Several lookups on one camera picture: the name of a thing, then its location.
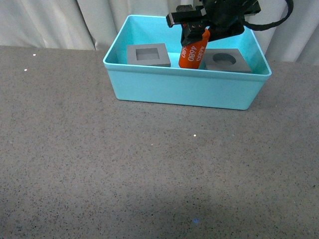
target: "gray speckled table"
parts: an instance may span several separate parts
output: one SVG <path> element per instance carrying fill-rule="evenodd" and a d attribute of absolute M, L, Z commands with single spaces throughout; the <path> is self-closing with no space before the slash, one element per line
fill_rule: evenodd
<path fill-rule="evenodd" d="M 319 238 L 319 67 L 232 111 L 118 101 L 104 55 L 0 47 L 1 239 Z"/>

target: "teal plastic bin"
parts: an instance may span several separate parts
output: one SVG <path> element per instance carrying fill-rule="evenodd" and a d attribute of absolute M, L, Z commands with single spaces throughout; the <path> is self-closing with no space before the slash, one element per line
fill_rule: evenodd
<path fill-rule="evenodd" d="M 181 27 L 165 17 L 130 15 L 103 62 L 119 100 L 246 110 L 271 70 L 253 31 L 210 42 L 207 48 L 237 48 L 251 74 L 182 69 Z M 127 45 L 165 43 L 171 67 L 127 64 Z"/>

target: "gray square block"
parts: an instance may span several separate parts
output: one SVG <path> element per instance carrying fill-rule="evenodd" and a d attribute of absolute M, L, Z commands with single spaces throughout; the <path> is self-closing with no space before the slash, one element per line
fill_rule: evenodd
<path fill-rule="evenodd" d="M 170 60 L 164 43 L 128 45 L 128 64 L 170 67 Z"/>
<path fill-rule="evenodd" d="M 211 71 L 251 73 L 238 49 L 206 49 L 202 61 Z"/>

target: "curtain fold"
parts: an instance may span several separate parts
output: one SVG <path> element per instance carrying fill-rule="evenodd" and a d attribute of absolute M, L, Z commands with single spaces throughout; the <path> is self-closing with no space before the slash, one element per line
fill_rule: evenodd
<path fill-rule="evenodd" d="M 167 15 L 180 0 L 0 0 L 0 45 L 106 50 L 129 14 Z M 259 0 L 262 11 L 247 20 L 279 20 L 284 0 Z M 282 25 L 255 32 L 268 60 L 319 65 L 319 1 L 294 0 Z"/>

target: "orange cylinder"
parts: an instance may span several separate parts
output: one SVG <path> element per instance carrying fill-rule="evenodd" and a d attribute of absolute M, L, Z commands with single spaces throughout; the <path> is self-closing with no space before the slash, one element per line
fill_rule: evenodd
<path fill-rule="evenodd" d="M 183 46 L 180 57 L 179 57 L 179 66 L 180 68 L 188 69 L 198 69 L 201 59 L 203 57 L 204 51 L 208 44 L 210 33 L 207 29 L 203 33 L 203 39 L 201 41 Z"/>

